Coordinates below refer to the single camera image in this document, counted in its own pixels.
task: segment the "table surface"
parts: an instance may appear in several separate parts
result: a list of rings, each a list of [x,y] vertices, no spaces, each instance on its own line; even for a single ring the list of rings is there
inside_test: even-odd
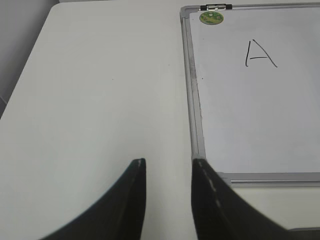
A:
[[[141,157],[141,239],[197,239],[179,12],[208,3],[52,8],[0,121],[0,239],[35,240],[60,228]],[[236,192],[288,229],[320,226],[319,188]]]

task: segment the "gray wall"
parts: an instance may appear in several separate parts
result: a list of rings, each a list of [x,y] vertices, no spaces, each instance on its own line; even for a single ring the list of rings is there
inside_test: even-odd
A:
[[[0,101],[9,100],[46,17],[58,2],[0,0]]]

